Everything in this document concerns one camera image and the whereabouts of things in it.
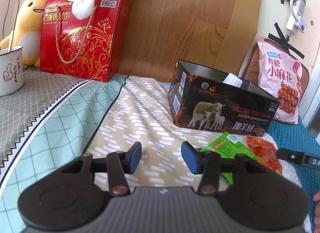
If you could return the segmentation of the person's hand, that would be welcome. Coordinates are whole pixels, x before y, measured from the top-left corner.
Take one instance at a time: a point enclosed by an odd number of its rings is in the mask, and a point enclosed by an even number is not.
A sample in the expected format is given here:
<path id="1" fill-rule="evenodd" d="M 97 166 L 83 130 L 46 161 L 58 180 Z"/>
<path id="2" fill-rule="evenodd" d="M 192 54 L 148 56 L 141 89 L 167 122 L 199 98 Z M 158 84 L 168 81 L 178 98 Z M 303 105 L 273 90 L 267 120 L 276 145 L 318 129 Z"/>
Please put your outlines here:
<path id="1" fill-rule="evenodd" d="M 317 203 L 313 214 L 313 232 L 320 233 L 320 191 L 314 195 L 313 201 Z"/>

